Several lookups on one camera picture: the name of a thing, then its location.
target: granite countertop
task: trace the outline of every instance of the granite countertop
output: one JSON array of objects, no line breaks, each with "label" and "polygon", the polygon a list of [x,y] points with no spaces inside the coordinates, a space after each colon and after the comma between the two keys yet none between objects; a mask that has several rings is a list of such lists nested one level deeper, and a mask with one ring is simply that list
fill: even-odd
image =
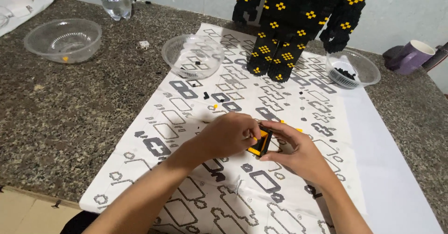
[{"label": "granite countertop", "polygon": [[[23,38],[53,19],[83,18],[103,28],[101,48],[87,62],[59,64],[25,50]],[[130,20],[113,21],[101,6],[56,0],[0,37],[0,184],[78,202],[170,67],[165,41],[195,33],[202,22],[254,35],[255,27],[174,8],[134,5]],[[148,40],[148,50],[136,49]],[[321,42],[308,52],[324,54]],[[376,65],[381,55],[362,52]],[[448,232],[448,102],[418,70],[366,88],[440,225]]]}]

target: block figure arm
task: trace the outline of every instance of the block figure arm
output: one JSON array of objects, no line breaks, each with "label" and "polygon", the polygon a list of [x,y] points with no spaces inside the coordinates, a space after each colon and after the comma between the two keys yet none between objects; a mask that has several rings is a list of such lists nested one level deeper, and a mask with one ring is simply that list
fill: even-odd
[{"label": "block figure arm", "polygon": [[236,23],[246,24],[244,19],[244,12],[249,14],[249,21],[255,21],[257,18],[257,7],[260,5],[261,0],[237,0],[235,8],[233,10],[232,20]]},{"label": "block figure arm", "polygon": [[323,30],[320,39],[328,53],[342,51],[350,40],[350,34],[356,28],[366,0],[340,0],[334,9],[327,29]]}]

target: black and yellow block figure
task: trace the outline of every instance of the black and yellow block figure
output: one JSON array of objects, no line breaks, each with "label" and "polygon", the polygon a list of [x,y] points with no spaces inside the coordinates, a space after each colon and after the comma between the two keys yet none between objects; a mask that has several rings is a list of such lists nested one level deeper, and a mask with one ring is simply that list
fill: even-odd
[{"label": "black and yellow block figure", "polygon": [[257,140],[257,143],[246,151],[255,154],[258,157],[261,157],[267,153],[267,149],[269,147],[269,143],[271,142],[272,138],[272,131],[260,126],[260,132],[261,132],[261,139]]},{"label": "black and yellow block figure", "polygon": [[244,12],[254,21],[260,4],[261,27],[247,70],[286,82],[307,43],[325,24],[320,39],[326,51],[334,53],[347,46],[366,0],[237,0],[233,21],[245,24]]}]

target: purple mug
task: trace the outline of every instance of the purple mug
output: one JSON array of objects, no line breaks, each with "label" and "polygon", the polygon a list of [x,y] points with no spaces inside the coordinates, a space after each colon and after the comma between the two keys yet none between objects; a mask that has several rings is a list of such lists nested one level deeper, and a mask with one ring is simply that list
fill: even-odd
[{"label": "purple mug", "polygon": [[401,75],[409,75],[435,54],[434,49],[423,42],[413,40],[404,46],[386,67]]}]

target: tile floor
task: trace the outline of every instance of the tile floor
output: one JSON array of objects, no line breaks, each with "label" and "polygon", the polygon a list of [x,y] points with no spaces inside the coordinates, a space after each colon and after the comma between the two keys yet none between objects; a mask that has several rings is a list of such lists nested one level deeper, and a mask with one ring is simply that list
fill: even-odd
[{"label": "tile floor", "polygon": [[60,233],[64,225],[79,209],[37,199],[16,191],[0,193],[0,234],[53,234]]}]

